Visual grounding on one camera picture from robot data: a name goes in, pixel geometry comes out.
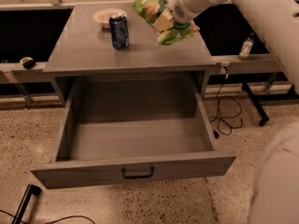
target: white bowl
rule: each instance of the white bowl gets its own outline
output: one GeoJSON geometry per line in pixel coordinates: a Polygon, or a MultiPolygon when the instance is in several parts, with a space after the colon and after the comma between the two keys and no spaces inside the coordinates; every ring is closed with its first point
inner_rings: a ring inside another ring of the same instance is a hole
{"type": "Polygon", "coordinates": [[[109,8],[109,9],[104,9],[104,10],[99,10],[93,14],[93,20],[96,22],[99,22],[102,27],[110,29],[109,25],[109,19],[112,13],[123,13],[124,16],[127,16],[127,14],[120,9],[117,8],[109,8]]]}

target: speckled concrete floor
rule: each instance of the speckled concrete floor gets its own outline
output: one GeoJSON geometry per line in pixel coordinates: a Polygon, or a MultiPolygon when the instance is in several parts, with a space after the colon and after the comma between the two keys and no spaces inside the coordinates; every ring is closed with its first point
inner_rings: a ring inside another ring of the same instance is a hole
{"type": "MultiPolygon", "coordinates": [[[[42,192],[33,197],[23,221],[39,224],[60,217],[83,215],[95,223],[247,223],[255,166],[273,134],[299,119],[299,105],[265,106],[270,121],[260,127],[260,117],[247,98],[238,98],[244,126],[217,140],[217,149],[237,158],[225,176],[161,181],[130,185],[46,190],[29,172],[33,164],[50,160],[63,110],[33,107],[0,111],[0,209],[15,214],[28,184],[42,192]]],[[[205,100],[206,112],[216,112],[215,98],[205,100]]],[[[231,101],[222,112],[236,110],[231,101]]],[[[238,124],[239,118],[233,120],[238,124]]],[[[0,223],[11,217],[0,213],[0,223]]],[[[90,223],[68,219],[62,223],[90,223]]]]}

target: drawer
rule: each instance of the drawer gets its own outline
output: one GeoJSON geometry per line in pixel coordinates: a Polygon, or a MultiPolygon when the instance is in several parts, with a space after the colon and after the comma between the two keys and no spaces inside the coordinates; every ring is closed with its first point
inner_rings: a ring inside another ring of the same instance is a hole
{"type": "Polygon", "coordinates": [[[191,74],[77,77],[50,163],[31,172],[47,189],[224,175],[191,74]]]}

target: small clear bottle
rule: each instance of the small clear bottle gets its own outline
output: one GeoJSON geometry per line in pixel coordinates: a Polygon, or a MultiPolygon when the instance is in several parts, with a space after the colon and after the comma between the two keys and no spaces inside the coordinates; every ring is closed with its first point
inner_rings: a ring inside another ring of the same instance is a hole
{"type": "Polygon", "coordinates": [[[251,33],[248,37],[246,37],[243,46],[240,50],[239,59],[241,61],[245,61],[249,57],[253,44],[254,44],[254,33],[251,33]]]}

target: blue can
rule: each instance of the blue can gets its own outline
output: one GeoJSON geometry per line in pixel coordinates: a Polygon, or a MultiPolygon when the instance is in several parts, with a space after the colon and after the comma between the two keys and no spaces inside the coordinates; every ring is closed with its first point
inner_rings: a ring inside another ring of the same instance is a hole
{"type": "Polygon", "coordinates": [[[129,32],[127,18],[123,13],[113,13],[109,19],[112,45],[115,49],[129,47],[129,32]]]}

